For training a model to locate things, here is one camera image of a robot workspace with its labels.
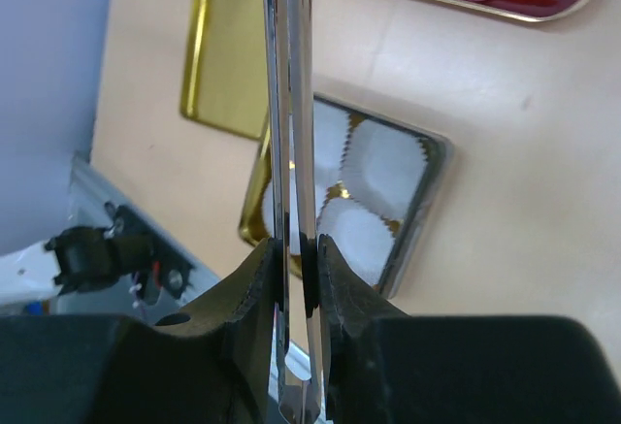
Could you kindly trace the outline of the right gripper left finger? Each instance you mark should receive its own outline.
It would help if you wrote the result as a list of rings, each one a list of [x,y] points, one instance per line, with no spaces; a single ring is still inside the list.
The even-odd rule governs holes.
[[[5,316],[5,423],[262,423],[278,246],[148,326],[124,315]]]

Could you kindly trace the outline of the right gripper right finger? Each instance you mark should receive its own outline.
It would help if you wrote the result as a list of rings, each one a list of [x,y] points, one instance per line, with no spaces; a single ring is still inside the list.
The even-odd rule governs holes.
[[[579,322],[409,315],[318,241],[325,410],[336,423],[616,423],[620,388]]]

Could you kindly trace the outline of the metal tongs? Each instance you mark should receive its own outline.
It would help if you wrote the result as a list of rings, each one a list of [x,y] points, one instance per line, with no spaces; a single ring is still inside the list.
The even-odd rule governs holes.
[[[290,423],[313,423],[323,399],[312,89],[312,0],[264,0],[274,238],[277,244],[278,404]],[[310,375],[287,364],[291,245],[298,244]]]

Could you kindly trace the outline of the gold square cookie tin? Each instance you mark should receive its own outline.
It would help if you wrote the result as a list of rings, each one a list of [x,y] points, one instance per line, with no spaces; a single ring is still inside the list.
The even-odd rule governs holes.
[[[394,297],[452,152],[443,136],[314,100],[315,215],[349,266]]]

